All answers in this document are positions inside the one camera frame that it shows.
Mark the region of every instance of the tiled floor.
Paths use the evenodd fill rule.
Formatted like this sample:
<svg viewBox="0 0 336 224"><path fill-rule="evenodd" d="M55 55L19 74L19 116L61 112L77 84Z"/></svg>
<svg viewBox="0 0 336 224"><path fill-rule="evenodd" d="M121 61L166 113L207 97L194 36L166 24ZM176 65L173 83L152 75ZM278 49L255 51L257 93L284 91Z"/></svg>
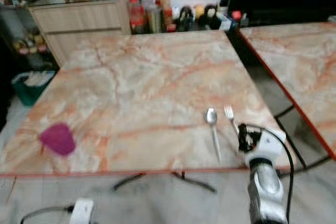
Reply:
<svg viewBox="0 0 336 224"><path fill-rule="evenodd" d="M260 68L251 69L250 74L273 113L290 105L282 91ZM0 147L15 134L15 129L28 111L17 99L13 101L8 124L0 134ZM307 160L312 161L326 154L297 112L291 112L283 120L289 132L295 133L294 141ZM111 191L111 185L121 176L17 179L15 182L13 179L1 179L0 223L18 223L24 214L35 209L70 204L78 197L89 197L95 201L92 221L100 224L249 223L247 173L189 176L215 186L217 195L185 184L170 175L145 176L117 192ZM287 192L288 179L282 182ZM291 223L334 224L335 209L334 162L295 177ZM66 214L53 213L36 217L27 224L68 221Z"/></svg>

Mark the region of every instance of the fork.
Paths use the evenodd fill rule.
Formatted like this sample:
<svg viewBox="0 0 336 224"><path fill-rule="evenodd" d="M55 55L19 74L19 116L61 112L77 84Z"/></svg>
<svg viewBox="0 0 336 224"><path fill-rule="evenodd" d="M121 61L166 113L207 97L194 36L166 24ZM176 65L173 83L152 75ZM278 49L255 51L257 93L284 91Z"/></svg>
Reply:
<svg viewBox="0 0 336 224"><path fill-rule="evenodd" d="M228 120L230 121L233 129L235 130L236 135L238 136L239 135L239 129L238 129L238 126L235 122L235 117L233 115L233 110L232 110L231 105L226 105L224 107L224 112L225 112L226 118L228 118Z"/></svg>

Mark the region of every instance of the pink plastic cup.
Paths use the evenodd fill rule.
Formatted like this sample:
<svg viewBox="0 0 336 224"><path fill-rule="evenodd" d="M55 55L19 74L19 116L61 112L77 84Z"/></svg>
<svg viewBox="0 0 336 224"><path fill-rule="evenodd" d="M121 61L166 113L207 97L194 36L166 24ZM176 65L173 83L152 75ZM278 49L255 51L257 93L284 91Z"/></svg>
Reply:
<svg viewBox="0 0 336 224"><path fill-rule="evenodd" d="M61 156L67 156L75 150L69 127L64 123L54 124L40 135L41 142Z"/></svg>

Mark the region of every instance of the marble tabletop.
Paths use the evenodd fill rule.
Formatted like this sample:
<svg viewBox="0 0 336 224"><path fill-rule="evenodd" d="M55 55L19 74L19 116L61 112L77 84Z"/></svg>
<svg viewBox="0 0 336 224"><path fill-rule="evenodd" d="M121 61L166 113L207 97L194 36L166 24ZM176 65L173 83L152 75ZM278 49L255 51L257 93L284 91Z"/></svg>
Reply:
<svg viewBox="0 0 336 224"><path fill-rule="evenodd" d="M253 27L240 33L336 159L336 24Z"/></svg>
<svg viewBox="0 0 336 224"><path fill-rule="evenodd" d="M278 129L224 33L86 40L56 75L0 156L2 175L225 171L244 168L224 105ZM203 112L218 112L218 163ZM39 135L64 122L77 144L60 157ZM288 167L286 153L277 160Z"/></svg>

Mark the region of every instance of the silver spoon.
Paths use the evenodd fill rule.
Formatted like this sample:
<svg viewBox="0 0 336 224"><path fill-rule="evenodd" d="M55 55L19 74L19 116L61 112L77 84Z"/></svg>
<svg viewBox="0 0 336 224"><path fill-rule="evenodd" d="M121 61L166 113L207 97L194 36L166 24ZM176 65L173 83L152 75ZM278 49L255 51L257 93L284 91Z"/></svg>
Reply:
<svg viewBox="0 0 336 224"><path fill-rule="evenodd" d="M204 114L204 119L205 119L205 122L207 122L207 124L209 124L211 127L214 146L215 146L218 162L220 163L222 161L222 156L220 155L221 153L219 150L219 142L217 138L217 131L216 131L217 113L215 109L209 108Z"/></svg>

